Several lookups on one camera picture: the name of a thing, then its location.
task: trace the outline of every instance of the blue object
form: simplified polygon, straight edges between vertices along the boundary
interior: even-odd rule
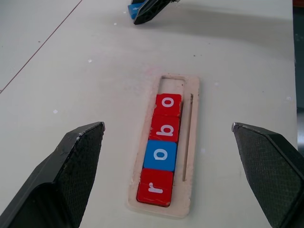
[[[155,170],[174,171],[177,146],[174,142],[149,140],[143,167]]]
[[[143,3],[136,3],[136,4],[132,4],[132,5],[128,5],[128,9],[129,9],[129,13],[132,19],[135,19],[138,13],[138,10],[140,9],[140,7],[144,4]]]

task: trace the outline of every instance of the table surface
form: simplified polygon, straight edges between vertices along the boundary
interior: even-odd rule
[[[62,12],[58,2],[24,43],[19,37],[27,53],[43,40],[35,37],[38,31],[46,38],[54,30],[45,24],[59,24],[78,3],[70,0]],[[270,228],[247,183],[231,125],[258,125],[296,146],[291,1],[184,0],[140,26],[125,13],[128,3],[83,0],[0,94],[0,212],[66,132],[104,121],[96,179],[80,227]],[[27,17],[18,20],[25,23]],[[4,22],[11,28],[6,36],[15,37],[10,23]],[[4,85],[13,76],[9,68],[16,73],[27,59],[13,47],[15,38],[0,41],[11,45],[0,52]],[[126,207],[149,90],[162,73],[198,75],[201,82],[192,205],[184,219]]]
[[[0,1],[0,90],[80,0]]]

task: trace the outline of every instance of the wooden frame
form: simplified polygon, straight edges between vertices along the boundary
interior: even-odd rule
[[[156,78],[142,129],[142,137],[134,164],[132,179],[129,185],[128,206],[131,209],[180,218],[188,215],[194,170],[199,86],[200,80],[194,76],[166,74]],[[136,200],[151,120],[155,108],[155,99],[157,94],[162,93],[181,94],[183,102],[172,199],[170,206],[167,208],[140,203]]]

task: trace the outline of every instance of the red letter block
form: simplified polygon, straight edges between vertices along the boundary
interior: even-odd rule
[[[177,143],[179,130],[180,120],[178,117],[155,115],[152,118],[149,139]]]
[[[137,201],[168,207],[171,203],[173,172],[143,169]]]
[[[180,94],[157,94],[154,115],[167,115],[180,117],[181,95]]]

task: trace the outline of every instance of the white letter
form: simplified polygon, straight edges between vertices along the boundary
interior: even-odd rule
[[[163,157],[159,157],[157,153],[163,153]],[[154,158],[155,160],[166,160],[168,157],[168,153],[164,149],[157,149],[154,151]]]
[[[154,193],[163,193],[163,190],[162,189],[157,189],[155,187],[153,187],[153,183],[150,183],[149,184],[149,189],[148,189],[149,192],[154,192]]]
[[[174,128],[171,125],[164,125],[161,127],[161,131],[157,132],[157,135],[166,135],[166,136],[173,136]]]
[[[166,97],[161,101],[162,106],[166,107],[166,108],[170,108],[174,105],[174,100],[170,97]]]

